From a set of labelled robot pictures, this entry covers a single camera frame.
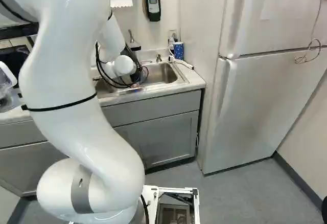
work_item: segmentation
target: gray floor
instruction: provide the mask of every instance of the gray floor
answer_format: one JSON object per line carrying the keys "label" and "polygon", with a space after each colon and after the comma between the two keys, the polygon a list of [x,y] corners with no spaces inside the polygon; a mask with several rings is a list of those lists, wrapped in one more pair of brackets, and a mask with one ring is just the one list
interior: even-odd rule
{"label": "gray floor", "polygon": [[[147,185],[197,187],[201,224],[322,224],[319,211],[274,160],[203,177],[197,164],[147,175]],[[32,202],[20,224],[62,224]]]}

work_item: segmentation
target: blue mug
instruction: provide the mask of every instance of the blue mug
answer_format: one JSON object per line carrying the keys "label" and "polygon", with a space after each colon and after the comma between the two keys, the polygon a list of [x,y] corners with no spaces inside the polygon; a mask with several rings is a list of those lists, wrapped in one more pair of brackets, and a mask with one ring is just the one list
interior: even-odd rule
{"label": "blue mug", "polygon": [[175,59],[184,60],[184,42],[178,41],[174,43]]}

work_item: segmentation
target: gray cabinet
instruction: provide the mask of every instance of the gray cabinet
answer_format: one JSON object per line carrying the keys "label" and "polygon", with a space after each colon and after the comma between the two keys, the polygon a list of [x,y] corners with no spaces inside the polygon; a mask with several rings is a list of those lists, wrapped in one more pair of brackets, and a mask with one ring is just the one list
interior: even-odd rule
{"label": "gray cabinet", "polygon": [[66,158],[48,142],[0,150],[0,185],[18,196],[34,194],[43,173]]}
{"label": "gray cabinet", "polygon": [[[138,152],[146,168],[195,155],[201,91],[103,107],[114,129]],[[43,173],[66,158],[32,120],[0,126],[0,185],[33,194]]]}
{"label": "gray cabinet", "polygon": [[0,148],[46,141],[33,120],[0,126]]}
{"label": "gray cabinet", "polygon": [[195,155],[198,111],[116,127],[146,168]]}

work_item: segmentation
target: electrical outlet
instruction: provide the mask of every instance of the electrical outlet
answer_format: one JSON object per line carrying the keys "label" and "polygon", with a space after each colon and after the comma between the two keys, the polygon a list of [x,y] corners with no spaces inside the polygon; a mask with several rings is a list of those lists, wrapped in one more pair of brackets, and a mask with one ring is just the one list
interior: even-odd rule
{"label": "electrical outlet", "polygon": [[178,35],[177,35],[177,30],[169,30],[168,31],[168,39],[173,36],[175,39],[178,41]]}

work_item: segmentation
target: refrigerator handle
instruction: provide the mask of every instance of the refrigerator handle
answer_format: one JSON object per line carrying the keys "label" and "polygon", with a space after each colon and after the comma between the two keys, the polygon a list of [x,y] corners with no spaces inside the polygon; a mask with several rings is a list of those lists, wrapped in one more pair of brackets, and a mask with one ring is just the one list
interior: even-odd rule
{"label": "refrigerator handle", "polygon": [[254,7],[254,0],[243,0],[242,13],[237,26],[236,39],[233,42],[233,46],[231,46],[231,53],[227,55],[228,59],[236,59],[243,54],[242,47],[248,37],[248,28],[251,24]]}
{"label": "refrigerator handle", "polygon": [[229,71],[226,82],[226,89],[222,100],[219,119],[223,119],[231,103],[234,84],[236,80],[237,64],[230,59],[226,59],[229,65]]}

